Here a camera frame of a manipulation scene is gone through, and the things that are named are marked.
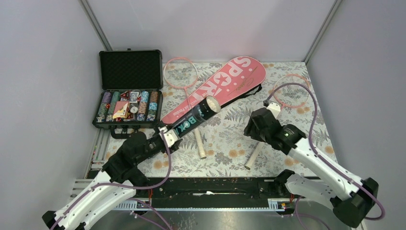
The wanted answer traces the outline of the black shuttlecock tube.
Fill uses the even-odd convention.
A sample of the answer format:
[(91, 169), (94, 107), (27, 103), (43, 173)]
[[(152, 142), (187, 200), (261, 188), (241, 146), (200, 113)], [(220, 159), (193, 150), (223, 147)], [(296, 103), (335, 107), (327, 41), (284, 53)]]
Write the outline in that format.
[(180, 138), (217, 114), (209, 108), (207, 97), (171, 125)]

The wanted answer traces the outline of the pink racket cover bag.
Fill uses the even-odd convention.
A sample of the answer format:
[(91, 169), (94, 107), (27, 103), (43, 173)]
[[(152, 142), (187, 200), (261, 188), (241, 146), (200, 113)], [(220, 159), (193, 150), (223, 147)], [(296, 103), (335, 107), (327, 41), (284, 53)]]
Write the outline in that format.
[[(191, 106), (195, 106), (206, 96), (212, 96), (223, 107), (260, 86), (265, 78), (266, 70), (258, 60), (248, 56), (236, 57), (224, 64), (205, 82), (198, 83), (197, 89), (189, 91)], [(182, 100), (163, 116), (161, 121), (166, 124), (174, 123), (186, 113), (183, 107), (187, 106), (186, 99)]]

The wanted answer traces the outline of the shuttlecock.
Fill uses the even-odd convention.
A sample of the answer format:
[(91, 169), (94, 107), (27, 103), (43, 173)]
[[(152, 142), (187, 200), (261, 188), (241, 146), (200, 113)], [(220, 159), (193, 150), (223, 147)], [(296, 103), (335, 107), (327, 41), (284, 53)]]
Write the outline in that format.
[(219, 102), (218, 102), (214, 97), (208, 96), (206, 100), (207, 100), (207, 103), (208, 103), (209, 108), (210, 108), (213, 112), (215, 112), (215, 113), (219, 113), (219, 112), (220, 112), (221, 106), (220, 106)]

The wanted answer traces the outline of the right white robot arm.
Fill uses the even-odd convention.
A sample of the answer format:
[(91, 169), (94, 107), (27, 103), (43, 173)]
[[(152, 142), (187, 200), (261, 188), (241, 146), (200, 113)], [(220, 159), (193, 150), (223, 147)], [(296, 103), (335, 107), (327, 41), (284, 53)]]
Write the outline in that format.
[(309, 198), (331, 209), (351, 228), (357, 228), (375, 205), (379, 185), (373, 178), (362, 179), (312, 148), (303, 131), (292, 124), (281, 125), (269, 109), (251, 113), (244, 135), (298, 160), (323, 181), (315, 182), (284, 170), (274, 185), (278, 196), (295, 194)]

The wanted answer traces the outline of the pink badminton racket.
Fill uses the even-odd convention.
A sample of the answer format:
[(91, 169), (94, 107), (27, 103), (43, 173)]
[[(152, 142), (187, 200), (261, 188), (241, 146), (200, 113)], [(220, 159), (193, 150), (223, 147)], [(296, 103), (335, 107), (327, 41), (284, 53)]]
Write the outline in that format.
[[(182, 89), (186, 96), (187, 107), (183, 107), (185, 112), (192, 109), (188, 90), (193, 87), (198, 80), (198, 70), (187, 58), (175, 57), (170, 59), (164, 67), (164, 78), (172, 88)], [(196, 128), (193, 131), (197, 143), (197, 149), (201, 160), (206, 159), (200, 131)]]
[(307, 78), (298, 74), (287, 74), (277, 80), (272, 89), (272, 92), (275, 92), (273, 97), (276, 100), (276, 103), (279, 104), (282, 109), (286, 107), (300, 108), (304, 106), (310, 95), (302, 87), (297, 85), (288, 85), (279, 90), (276, 90), (276, 88), (287, 83), (299, 83), (306, 86), (307, 88), (310, 88), (311, 86)]

